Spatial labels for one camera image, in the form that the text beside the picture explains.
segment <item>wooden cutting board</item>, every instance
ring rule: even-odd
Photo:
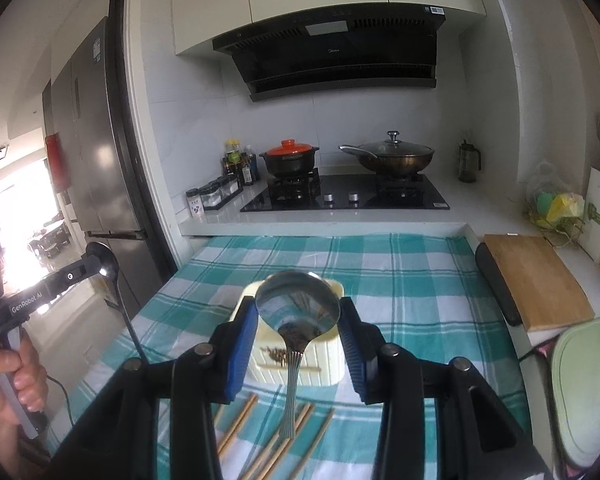
[[[484,235],[528,332],[593,319],[582,288],[542,237]]]

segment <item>spoon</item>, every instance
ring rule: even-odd
[[[260,317],[285,341],[286,401],[280,436],[294,438],[296,389],[304,350],[336,325],[340,301],[317,274],[298,270],[269,276],[256,291],[255,300]]]

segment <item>refrigerator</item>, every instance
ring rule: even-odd
[[[109,47],[103,18],[53,82],[51,107],[77,222],[87,242],[104,243],[116,255],[120,293],[133,317],[171,275],[171,255],[157,240],[127,160]]]

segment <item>person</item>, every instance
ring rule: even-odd
[[[22,331],[18,352],[0,350],[0,372],[13,372],[18,400],[30,412],[40,412],[46,403],[46,370],[40,364],[31,339]],[[18,419],[0,390],[0,463],[12,478],[28,476],[18,455]]]

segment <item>refrigerator door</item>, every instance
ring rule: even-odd
[[[78,221],[85,231],[131,232],[142,230],[127,190],[113,136],[105,74],[107,19],[89,33],[71,58],[75,124],[91,199],[101,228]]]
[[[87,238],[109,246],[120,264],[120,294],[129,312],[135,316],[162,286],[154,259],[144,240]]]
[[[69,197],[75,214],[84,230],[101,231],[102,224],[91,200],[88,170],[80,158],[80,144],[74,121],[74,102],[71,90],[71,62],[67,62],[51,86],[51,105],[54,131],[58,134],[62,156],[69,173]]]

